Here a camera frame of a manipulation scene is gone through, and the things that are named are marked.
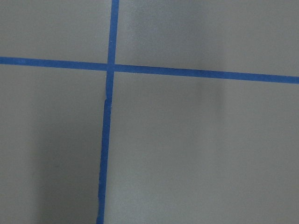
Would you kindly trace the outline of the blue tape line lengthwise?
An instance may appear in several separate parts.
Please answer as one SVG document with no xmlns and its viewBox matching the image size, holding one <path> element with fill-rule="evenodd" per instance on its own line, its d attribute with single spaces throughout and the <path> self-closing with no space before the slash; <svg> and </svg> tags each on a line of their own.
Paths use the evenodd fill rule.
<svg viewBox="0 0 299 224">
<path fill-rule="evenodd" d="M 113 100 L 118 15 L 119 15 L 119 1 L 113 0 L 111 5 L 111 16 L 110 16 L 107 71 L 106 71 L 106 99 L 104 102 L 103 127 L 102 127 L 102 138 L 101 138 L 100 173 L 99 173 L 99 190 L 98 190 L 99 207 L 98 207 L 98 214 L 96 219 L 97 224 L 104 223 L 104 216 L 105 216 L 107 165 L 108 165 L 108 151 L 109 151 L 109 140 L 110 140 L 111 110 L 112 110 L 112 100 Z"/>
</svg>

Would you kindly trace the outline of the blue tape line crosswise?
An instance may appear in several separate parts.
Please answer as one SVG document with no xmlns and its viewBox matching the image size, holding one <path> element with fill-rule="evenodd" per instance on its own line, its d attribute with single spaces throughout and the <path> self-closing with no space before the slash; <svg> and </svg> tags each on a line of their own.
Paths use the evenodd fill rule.
<svg viewBox="0 0 299 224">
<path fill-rule="evenodd" d="M 4 57 L 4 56 L 0 58 L 0 63 L 7 64 L 7 65 L 19 65 L 19 66 L 64 68 L 64 69 L 78 69 L 78 70 L 99 70 L 99 71 L 107 71 L 109 68 L 109 65 L 106 63 L 46 60 L 46 59 L 32 59 L 32 58 Z M 232 79 L 232 80 L 244 80 L 244 81 L 273 82 L 273 83 L 284 83 L 284 84 L 299 83 L 298 77 L 281 76 L 281 75 L 266 75 L 266 74 L 254 74 L 254 73 L 212 71 L 212 70 L 192 70 L 192 69 L 136 66 L 136 65 L 123 65 L 123 64 L 115 64 L 112 66 L 112 68 L 116 72 L 126 72 L 126 73 L 155 74 L 155 75 L 169 75 L 169 76 L 183 76 L 183 77 L 205 77 L 205 78 L 219 78 L 219 79 Z"/>
</svg>

